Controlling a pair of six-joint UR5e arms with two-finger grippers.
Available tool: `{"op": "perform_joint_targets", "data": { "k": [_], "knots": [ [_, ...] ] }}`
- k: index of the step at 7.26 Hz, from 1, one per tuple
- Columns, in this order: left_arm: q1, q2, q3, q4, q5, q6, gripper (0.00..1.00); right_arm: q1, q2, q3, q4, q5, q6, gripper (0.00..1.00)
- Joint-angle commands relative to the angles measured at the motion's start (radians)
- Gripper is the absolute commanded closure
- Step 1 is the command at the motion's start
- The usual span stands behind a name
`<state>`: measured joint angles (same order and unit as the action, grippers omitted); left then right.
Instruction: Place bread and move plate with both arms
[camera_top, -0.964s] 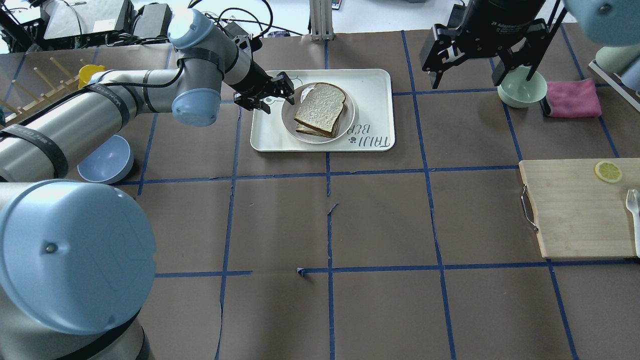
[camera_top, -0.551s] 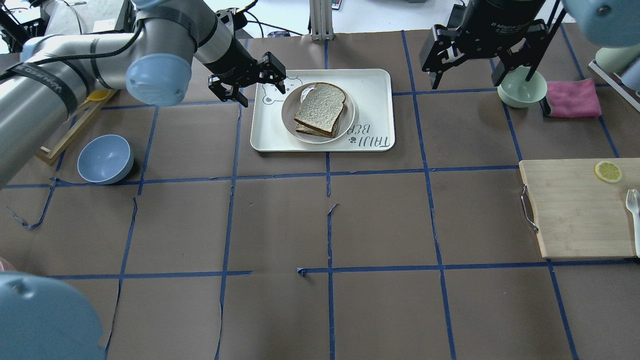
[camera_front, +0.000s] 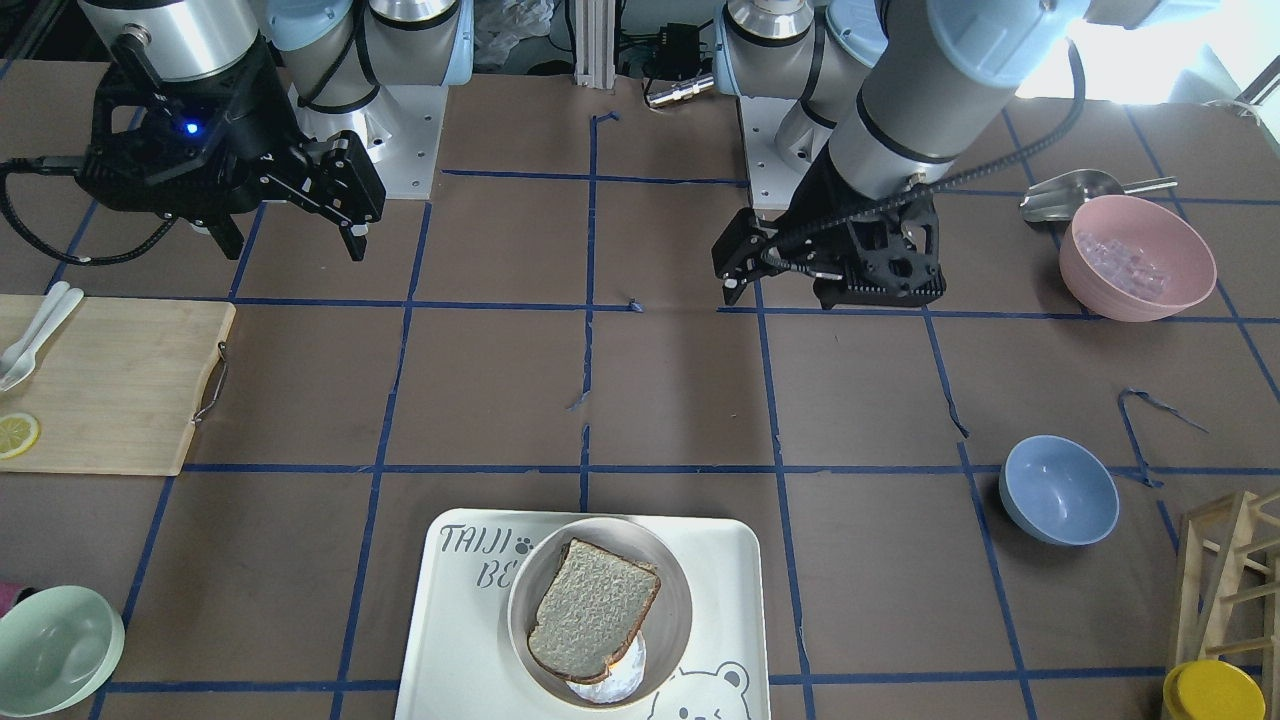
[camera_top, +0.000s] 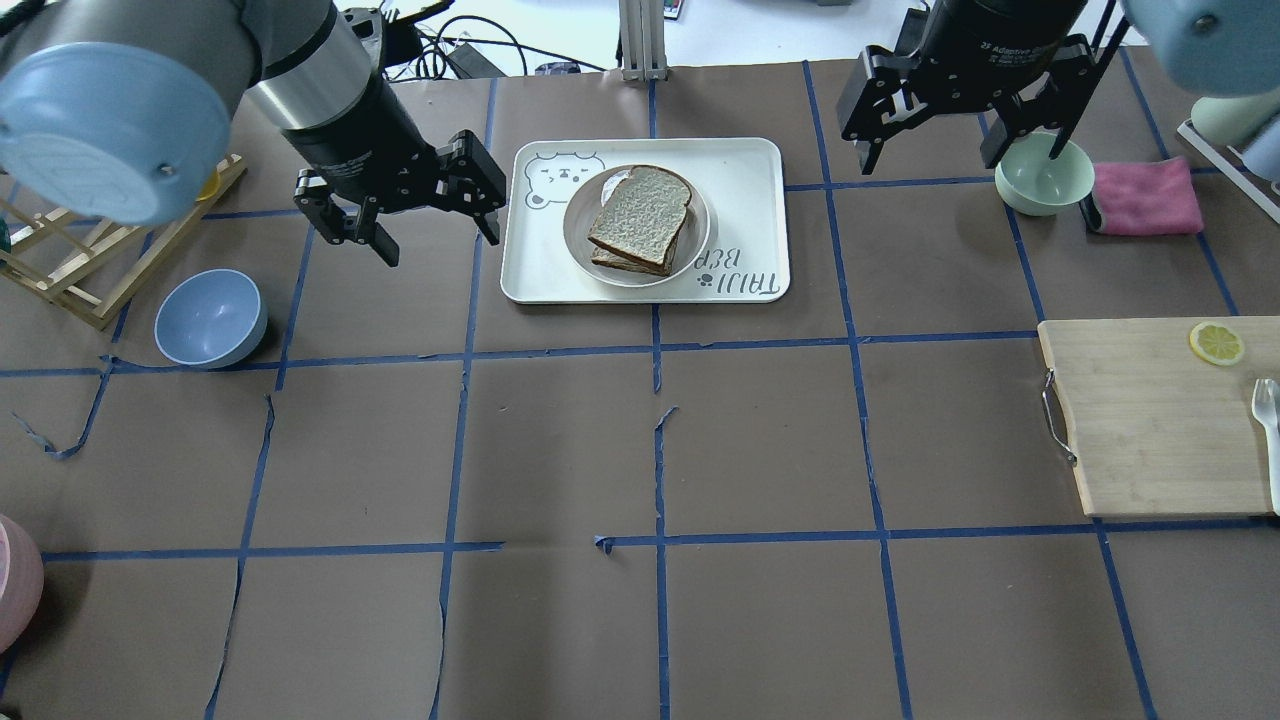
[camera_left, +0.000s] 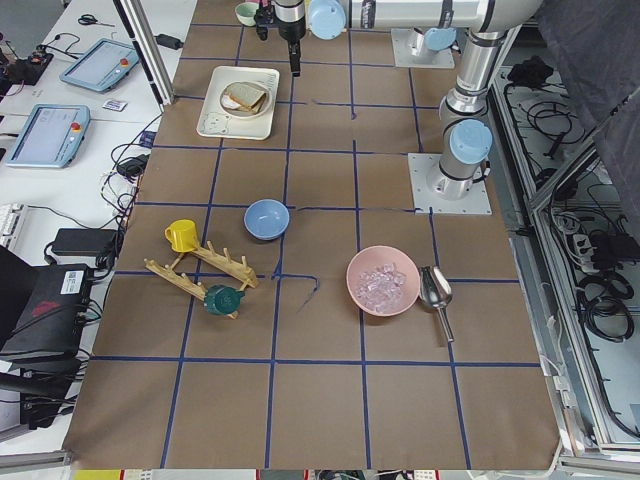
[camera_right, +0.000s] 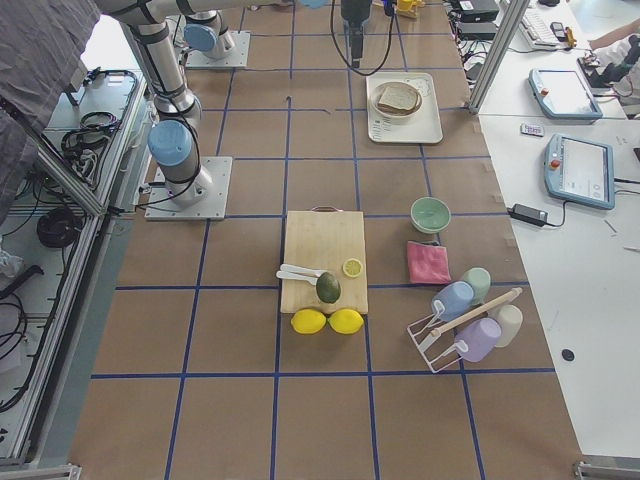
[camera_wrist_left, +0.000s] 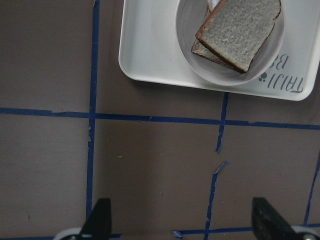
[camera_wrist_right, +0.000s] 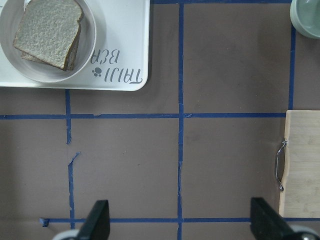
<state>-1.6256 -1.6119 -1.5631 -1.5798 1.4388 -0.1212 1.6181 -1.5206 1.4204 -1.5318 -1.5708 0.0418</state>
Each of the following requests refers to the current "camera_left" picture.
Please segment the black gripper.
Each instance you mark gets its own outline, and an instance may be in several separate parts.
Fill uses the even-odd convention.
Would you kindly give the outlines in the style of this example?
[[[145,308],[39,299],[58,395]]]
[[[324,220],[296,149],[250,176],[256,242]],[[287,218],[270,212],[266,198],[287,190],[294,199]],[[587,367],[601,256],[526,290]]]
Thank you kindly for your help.
[[[255,15],[256,33],[260,40],[268,39],[268,30],[277,28],[288,43],[289,64],[293,77],[301,75],[300,40],[306,33],[305,3],[303,1],[259,1]]]

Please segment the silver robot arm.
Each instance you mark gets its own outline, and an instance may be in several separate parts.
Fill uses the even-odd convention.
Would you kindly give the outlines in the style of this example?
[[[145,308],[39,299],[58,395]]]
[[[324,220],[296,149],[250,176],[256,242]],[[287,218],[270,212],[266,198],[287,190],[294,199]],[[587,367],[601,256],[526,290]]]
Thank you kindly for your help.
[[[410,31],[408,45],[411,55],[420,57],[425,51],[440,52],[449,49],[456,41],[456,28],[416,28]]]
[[[508,33],[532,17],[538,1],[261,1],[255,15],[261,40],[275,27],[288,44],[293,76],[300,74],[300,41],[307,32],[332,40],[347,29],[464,28],[467,40],[454,86],[443,97],[439,115],[444,152],[426,175],[428,188],[457,201],[492,144],[480,117],[487,106],[490,80],[499,66]]]

